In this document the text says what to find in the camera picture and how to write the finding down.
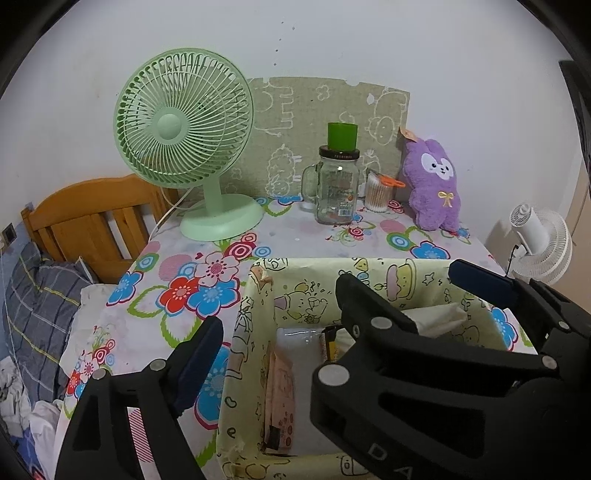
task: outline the yellow bow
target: yellow bow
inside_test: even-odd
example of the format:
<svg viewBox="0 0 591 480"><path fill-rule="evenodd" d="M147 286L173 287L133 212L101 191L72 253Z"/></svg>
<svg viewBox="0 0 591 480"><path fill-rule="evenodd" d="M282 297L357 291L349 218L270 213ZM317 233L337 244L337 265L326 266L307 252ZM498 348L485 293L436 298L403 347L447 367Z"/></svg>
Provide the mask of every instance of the yellow bow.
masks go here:
<svg viewBox="0 0 591 480"><path fill-rule="evenodd" d="M444 207L449 207L451 208L452 206L452 200L453 200L453 193L446 193L446 192L439 192L439 194L437 194L439 198L441 199L445 199L445 201L443 202L443 206Z"/></svg>

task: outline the floral tablecloth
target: floral tablecloth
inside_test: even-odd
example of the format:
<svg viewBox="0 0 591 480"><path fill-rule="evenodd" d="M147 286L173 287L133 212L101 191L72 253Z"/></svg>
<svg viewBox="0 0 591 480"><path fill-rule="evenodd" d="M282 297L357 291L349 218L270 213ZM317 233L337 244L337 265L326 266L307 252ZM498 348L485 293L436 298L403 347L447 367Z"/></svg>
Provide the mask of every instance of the floral tablecloth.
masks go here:
<svg viewBox="0 0 591 480"><path fill-rule="evenodd" d="M281 258L463 258L503 273L486 248L463 226L457 233L424 232L416 227L407 206L391 201L385 213L373 213L358 204L349 226L318 224L298 197L259 198L265 210L259 225L240 237L219 242L185 238L171 218L145 247L121 278L103 309L95 332L80 354L68 385L56 435L57 457L69 418L90 375L97 368L113 374L142 370L155 358L168 358L189 339L208 315L217 315L225 341L194 407L179 423L197 463L210 479L223 479L215 457L215 436L230 340L241 292L256 258L270 264ZM368 278L366 262L357 262L354 274ZM425 285L434 281L418 278ZM467 310L469 299L462 301ZM508 350L531 352L531 344L508 310L493 309ZM461 333L467 342L476 331ZM145 438L139 410L129 414L134 443L147 479L159 478Z"/></svg>

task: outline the glass mug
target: glass mug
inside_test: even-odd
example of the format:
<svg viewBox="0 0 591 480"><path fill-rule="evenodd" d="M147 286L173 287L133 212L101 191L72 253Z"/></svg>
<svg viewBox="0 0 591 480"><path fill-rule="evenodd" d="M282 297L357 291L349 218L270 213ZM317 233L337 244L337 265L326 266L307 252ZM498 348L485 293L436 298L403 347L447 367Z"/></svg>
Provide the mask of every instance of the glass mug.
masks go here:
<svg viewBox="0 0 591 480"><path fill-rule="evenodd" d="M325 225L347 225L357 206L359 151L337 152L320 147L320 161L304 169L301 195L314 203L314 217Z"/></svg>

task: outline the cotton swab container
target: cotton swab container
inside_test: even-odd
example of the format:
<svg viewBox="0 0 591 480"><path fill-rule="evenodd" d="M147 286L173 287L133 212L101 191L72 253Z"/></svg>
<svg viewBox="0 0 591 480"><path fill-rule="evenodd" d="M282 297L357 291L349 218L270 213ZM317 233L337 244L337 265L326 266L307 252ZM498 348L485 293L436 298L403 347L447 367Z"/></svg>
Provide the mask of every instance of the cotton swab container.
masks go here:
<svg viewBox="0 0 591 480"><path fill-rule="evenodd" d="M365 207L372 212L385 212L394 195L394 189L405 186L404 182L369 170L365 186Z"/></svg>

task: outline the fan base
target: fan base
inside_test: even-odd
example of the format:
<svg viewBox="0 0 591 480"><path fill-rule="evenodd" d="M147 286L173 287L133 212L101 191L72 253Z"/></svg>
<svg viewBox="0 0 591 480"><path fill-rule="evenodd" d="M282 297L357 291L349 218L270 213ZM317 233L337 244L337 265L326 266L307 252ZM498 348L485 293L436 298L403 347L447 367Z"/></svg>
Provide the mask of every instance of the fan base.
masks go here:
<svg viewBox="0 0 591 480"><path fill-rule="evenodd" d="M202 242L224 240L250 230L262 219L264 211L255 199L239 193L222 195L223 209L209 215L205 200L188 210L181 220L181 233Z"/></svg>

